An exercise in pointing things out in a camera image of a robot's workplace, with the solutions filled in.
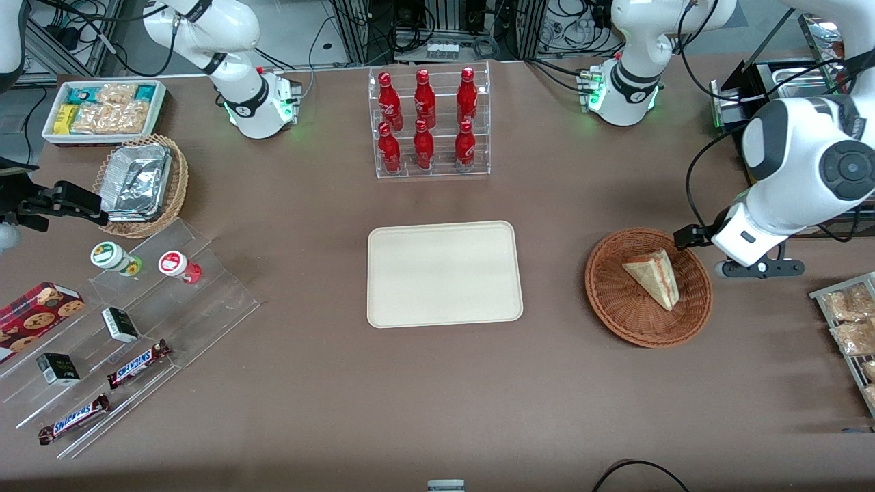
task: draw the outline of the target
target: bottle cap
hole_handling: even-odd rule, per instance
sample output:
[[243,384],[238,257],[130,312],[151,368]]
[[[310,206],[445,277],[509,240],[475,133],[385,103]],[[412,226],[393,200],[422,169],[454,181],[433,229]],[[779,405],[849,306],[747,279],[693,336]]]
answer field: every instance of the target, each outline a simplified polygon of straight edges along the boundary
[[123,257],[124,250],[112,241],[101,242],[91,250],[91,263],[105,269],[118,266]]
[[158,269],[168,277],[176,277],[188,266],[188,258],[179,251],[167,251],[158,260]]

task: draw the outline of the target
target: beige tray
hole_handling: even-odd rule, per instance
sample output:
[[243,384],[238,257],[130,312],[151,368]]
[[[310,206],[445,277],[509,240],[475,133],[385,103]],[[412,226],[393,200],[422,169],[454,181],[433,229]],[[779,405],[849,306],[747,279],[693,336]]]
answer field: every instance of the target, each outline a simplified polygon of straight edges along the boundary
[[505,221],[377,228],[367,253],[367,320],[375,328],[522,316],[514,228]]

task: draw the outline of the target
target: snack box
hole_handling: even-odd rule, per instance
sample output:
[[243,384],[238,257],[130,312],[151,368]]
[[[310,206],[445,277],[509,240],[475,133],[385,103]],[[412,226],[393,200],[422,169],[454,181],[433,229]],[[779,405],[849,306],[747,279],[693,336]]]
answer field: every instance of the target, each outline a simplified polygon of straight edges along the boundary
[[[140,133],[116,133],[105,135],[83,135],[83,134],[59,134],[54,132],[54,122],[58,118],[58,112],[62,105],[68,103],[70,94],[79,89],[92,88],[102,86],[108,83],[118,84],[137,84],[139,86],[154,86],[155,92],[149,105],[149,113],[146,116],[146,123],[143,125],[143,131]],[[46,142],[58,145],[59,147],[67,146],[97,146],[97,145],[113,145],[122,142],[128,142],[140,137],[147,137],[152,134],[155,125],[158,123],[158,116],[161,113],[161,105],[164,102],[164,97],[167,89],[160,81],[153,79],[104,79],[94,81],[76,81],[64,82],[58,88],[58,94],[52,103],[52,110],[49,111],[49,117],[45,120],[43,126],[43,138]]]
[[78,292],[43,282],[0,309],[0,363],[8,361],[84,306]]

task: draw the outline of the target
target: coca-cola bottle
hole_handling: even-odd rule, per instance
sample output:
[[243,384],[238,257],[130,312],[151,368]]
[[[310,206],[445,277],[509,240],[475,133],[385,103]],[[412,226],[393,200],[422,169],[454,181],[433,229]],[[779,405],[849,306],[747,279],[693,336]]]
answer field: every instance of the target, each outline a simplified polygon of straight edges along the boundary
[[380,122],[377,129],[380,131],[380,140],[377,141],[377,146],[380,147],[383,167],[389,174],[398,174],[401,172],[401,147],[398,146],[398,140],[392,135],[392,129],[388,123]]
[[474,168],[474,146],[477,140],[471,133],[471,120],[463,121],[456,136],[456,170],[469,172]]
[[429,83],[429,71],[419,70],[416,72],[416,93],[413,94],[413,102],[416,104],[416,117],[422,118],[428,124],[429,129],[438,124],[438,109],[435,103],[435,89]]
[[423,118],[416,120],[413,146],[416,147],[416,165],[423,171],[429,171],[435,160],[435,139],[431,136],[429,125]]
[[462,68],[462,83],[458,86],[456,104],[458,124],[465,119],[474,121],[477,117],[477,86],[474,85],[474,69],[471,67]]
[[392,131],[401,131],[404,128],[404,118],[401,116],[401,98],[392,87],[392,77],[382,72],[377,80],[380,81],[380,112],[383,121],[391,125]]

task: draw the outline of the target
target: aluminum foil container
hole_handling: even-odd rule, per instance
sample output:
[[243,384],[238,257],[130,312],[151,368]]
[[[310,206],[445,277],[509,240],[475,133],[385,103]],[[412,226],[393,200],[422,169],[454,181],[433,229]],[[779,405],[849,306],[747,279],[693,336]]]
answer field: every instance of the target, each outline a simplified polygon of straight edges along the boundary
[[116,149],[98,193],[111,221],[154,221],[161,216],[171,150],[161,144]]

